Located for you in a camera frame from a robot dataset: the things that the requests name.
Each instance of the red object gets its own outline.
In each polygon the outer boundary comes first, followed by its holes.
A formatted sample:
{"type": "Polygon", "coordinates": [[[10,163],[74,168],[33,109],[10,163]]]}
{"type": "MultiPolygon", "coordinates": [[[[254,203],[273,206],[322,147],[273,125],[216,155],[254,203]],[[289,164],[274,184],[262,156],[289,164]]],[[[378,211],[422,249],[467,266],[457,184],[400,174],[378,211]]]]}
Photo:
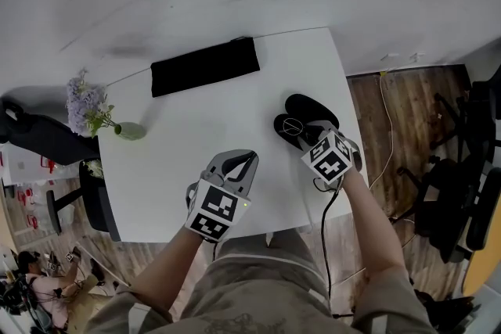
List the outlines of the red object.
{"type": "Polygon", "coordinates": [[[47,159],[47,164],[44,166],[44,157],[43,156],[40,156],[40,165],[44,168],[48,168],[50,170],[50,174],[52,174],[54,172],[54,167],[56,166],[56,164],[52,160],[49,160],[49,159],[47,159]]]}
{"type": "Polygon", "coordinates": [[[22,191],[17,191],[17,200],[23,203],[26,206],[26,195],[22,191]]]}
{"type": "Polygon", "coordinates": [[[27,214],[26,219],[28,220],[28,226],[33,227],[35,230],[38,228],[38,221],[35,216],[27,214]]]}

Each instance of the white cable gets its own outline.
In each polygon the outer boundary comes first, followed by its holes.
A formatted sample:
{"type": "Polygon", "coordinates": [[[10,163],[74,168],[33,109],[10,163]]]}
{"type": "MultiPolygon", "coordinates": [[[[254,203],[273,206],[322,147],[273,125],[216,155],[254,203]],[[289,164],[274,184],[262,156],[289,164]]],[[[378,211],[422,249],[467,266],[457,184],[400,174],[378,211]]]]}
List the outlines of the white cable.
{"type": "Polygon", "coordinates": [[[370,185],[369,190],[373,188],[374,184],[376,184],[377,180],[379,180],[381,177],[383,177],[384,172],[386,171],[388,164],[390,163],[391,158],[393,157],[393,122],[391,121],[390,113],[388,112],[388,107],[386,106],[386,100],[384,99],[384,93],[383,93],[383,75],[380,75],[379,77],[379,89],[381,91],[381,98],[383,99],[383,104],[384,104],[384,110],[386,111],[386,115],[390,121],[390,136],[391,136],[391,152],[390,156],[388,157],[388,160],[386,161],[386,164],[384,165],[383,171],[381,171],[381,174],[377,176],[377,178],[373,181],[373,183],[370,185]]]}

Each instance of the pink shirt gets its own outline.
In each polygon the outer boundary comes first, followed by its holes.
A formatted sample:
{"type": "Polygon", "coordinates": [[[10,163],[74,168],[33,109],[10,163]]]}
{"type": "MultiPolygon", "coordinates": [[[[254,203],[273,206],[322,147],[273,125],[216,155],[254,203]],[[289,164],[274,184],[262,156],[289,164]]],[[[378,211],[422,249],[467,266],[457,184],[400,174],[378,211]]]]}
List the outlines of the pink shirt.
{"type": "Polygon", "coordinates": [[[31,279],[35,277],[31,289],[37,297],[40,305],[52,315],[52,323],[58,329],[64,329],[68,320],[68,310],[66,304],[56,299],[54,289],[61,288],[58,278],[45,277],[44,275],[26,274],[26,282],[29,285],[31,279]]]}

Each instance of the floor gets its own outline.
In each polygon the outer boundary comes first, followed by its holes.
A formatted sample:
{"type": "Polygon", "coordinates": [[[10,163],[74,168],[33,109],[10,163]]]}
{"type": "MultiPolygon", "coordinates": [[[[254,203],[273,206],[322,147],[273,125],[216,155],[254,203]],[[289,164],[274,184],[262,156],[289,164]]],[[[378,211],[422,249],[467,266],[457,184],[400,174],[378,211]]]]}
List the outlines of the floor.
{"type": "MultiPolygon", "coordinates": [[[[409,179],[399,177],[395,172],[399,166],[406,166],[418,177],[429,165],[431,154],[429,142],[443,136],[452,121],[445,111],[434,101],[434,93],[440,92],[450,102],[464,94],[468,87],[466,69],[463,66],[433,67],[404,70],[386,74],[381,78],[381,86],[391,116],[394,129],[394,153],[387,170],[373,186],[373,194],[387,216],[398,216],[412,204],[416,189],[409,179]]],[[[380,93],[380,76],[366,75],[350,77],[348,83],[355,103],[357,118],[362,134],[366,155],[369,182],[383,170],[391,152],[391,125],[387,119],[380,93]]],[[[439,156],[456,158],[455,141],[442,146],[434,152],[439,156]]],[[[66,191],[77,188],[76,181],[67,183],[66,191]]],[[[14,216],[22,214],[15,200],[7,199],[9,212],[14,216]]],[[[81,201],[75,203],[74,223],[64,233],[48,241],[39,243],[35,248],[39,253],[54,250],[63,261],[66,252],[76,242],[85,248],[100,263],[108,267],[108,283],[101,293],[114,292],[111,282],[130,282],[160,252],[164,244],[112,242],[108,234],[94,231],[87,220],[81,201]]],[[[415,282],[415,287],[430,293],[436,300],[444,299],[452,292],[457,283],[460,267],[456,264],[443,264],[438,251],[426,239],[413,237],[413,223],[401,221],[395,227],[404,246],[405,262],[415,282]]],[[[43,238],[49,232],[41,230],[18,235],[18,246],[43,238]]],[[[320,269],[325,274],[323,252],[320,242],[319,224],[303,229],[301,233],[308,244],[320,269]]],[[[333,279],[333,313],[349,313],[356,303],[366,283],[361,257],[357,247],[351,215],[328,221],[326,224],[327,252],[333,279]]],[[[189,294],[204,273],[207,261],[211,259],[211,247],[205,244],[197,254],[185,285],[171,312],[178,318],[189,294]]],[[[90,272],[88,258],[84,257],[83,274],[90,272]]]]}

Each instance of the green glass vase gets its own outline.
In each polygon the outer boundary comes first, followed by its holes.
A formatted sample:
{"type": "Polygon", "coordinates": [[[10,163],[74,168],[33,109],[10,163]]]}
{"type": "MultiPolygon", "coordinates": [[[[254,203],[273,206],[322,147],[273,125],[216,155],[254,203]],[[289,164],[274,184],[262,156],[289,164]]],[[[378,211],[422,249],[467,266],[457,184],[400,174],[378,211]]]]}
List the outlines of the green glass vase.
{"type": "Polygon", "coordinates": [[[120,138],[127,139],[128,141],[136,141],[144,138],[146,129],[137,123],[119,123],[114,128],[115,134],[120,138]]]}

